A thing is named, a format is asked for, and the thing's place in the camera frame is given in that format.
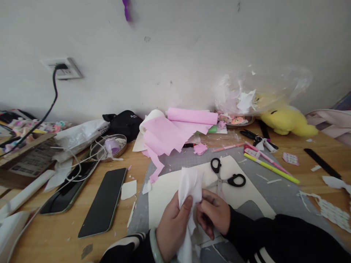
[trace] plastic package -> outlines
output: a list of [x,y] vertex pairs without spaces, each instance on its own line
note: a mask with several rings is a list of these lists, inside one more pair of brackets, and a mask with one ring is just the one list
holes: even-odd
[[279,105],[290,103],[305,91],[313,79],[303,66],[258,68],[224,75],[214,88],[215,106],[219,113],[234,116],[256,116]]
[[[92,144],[97,137],[104,134],[110,127],[110,123],[101,119],[88,121],[57,133],[54,139],[63,148],[70,149],[77,154]],[[69,150],[65,150],[53,156],[59,163],[72,157]]]

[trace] wooden desk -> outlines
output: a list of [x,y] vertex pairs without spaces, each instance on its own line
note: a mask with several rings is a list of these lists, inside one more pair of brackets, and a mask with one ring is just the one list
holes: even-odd
[[[248,126],[248,129],[254,133],[261,134],[257,123]],[[201,135],[201,142],[209,147],[221,147],[222,145],[236,144],[248,140],[243,136],[241,136],[241,140],[236,140],[235,133],[240,136],[239,130],[229,131],[228,134]],[[340,209],[347,212],[350,211],[350,196],[347,192],[344,189],[332,189],[325,185],[321,176],[328,174],[323,169],[312,172],[311,168],[316,163],[303,150],[304,148],[312,148],[339,172],[346,183],[351,184],[350,147],[335,141],[323,133],[319,133],[313,138],[316,141],[315,143],[306,142],[306,138],[300,138],[293,134],[280,136],[272,130],[269,130],[269,134],[272,142],[279,147],[279,152],[275,154],[275,157],[284,168],[301,181],[300,187],[302,191],[318,194]],[[150,159],[141,152],[132,152],[133,144],[133,142],[130,143],[127,151],[122,155],[124,161],[99,164],[68,212],[52,216],[38,215],[23,234],[11,262],[99,262],[105,250],[112,243],[127,234],[127,222],[135,198],[132,197],[128,200],[120,201],[113,226],[107,233],[78,239],[78,232],[107,171],[123,167],[128,168],[132,165],[131,170],[127,174],[126,182],[132,181],[129,175],[137,179],[137,196],[139,195],[138,192],[141,191]],[[297,155],[300,166],[287,164],[282,159],[283,152]],[[50,193],[42,193],[42,191],[43,189],[39,190],[36,195],[21,207],[21,210],[34,210],[40,207],[53,194],[53,191]],[[311,201],[319,209],[316,202],[313,199]],[[330,223],[330,225],[351,250],[351,234],[333,223]],[[93,244],[93,251],[81,260],[82,251],[89,244]]]

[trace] human hand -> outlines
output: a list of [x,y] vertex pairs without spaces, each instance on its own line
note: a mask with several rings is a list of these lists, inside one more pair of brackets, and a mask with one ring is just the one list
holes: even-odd
[[183,244],[192,204],[190,195],[179,208],[177,191],[163,212],[156,229],[156,240],[164,262],[169,262]]
[[202,201],[197,204],[196,218],[212,240],[215,238],[214,227],[225,236],[230,226],[229,205],[215,193],[202,189]]

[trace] smartphone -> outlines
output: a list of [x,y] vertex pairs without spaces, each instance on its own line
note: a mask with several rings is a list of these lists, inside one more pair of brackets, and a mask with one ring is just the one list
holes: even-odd
[[[76,180],[82,180],[86,178],[91,170],[96,165],[96,161],[93,162],[85,162],[81,163],[82,170],[80,171],[79,175],[77,176]],[[79,172],[79,166],[76,166],[73,171],[67,176],[68,179],[72,179],[77,175]],[[50,199],[47,201],[46,205],[41,209],[41,214],[59,214],[68,211],[74,201],[79,196],[80,192],[82,191],[84,185],[87,183],[88,179],[81,181],[81,182],[70,182],[66,179],[65,182],[60,186],[64,186],[60,191],[55,193]]]
[[79,231],[78,238],[93,236],[110,230],[126,173],[127,169],[122,168],[105,174]]

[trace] electrical outlet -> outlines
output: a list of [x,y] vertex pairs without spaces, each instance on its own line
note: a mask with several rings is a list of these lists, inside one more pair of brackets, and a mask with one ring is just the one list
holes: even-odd
[[51,74],[54,73],[55,66],[57,64],[66,64],[68,69],[59,69],[56,71],[56,79],[67,80],[67,79],[81,79],[83,78],[81,72],[74,64],[72,58],[58,58],[51,60],[41,60],[43,65],[50,71]]

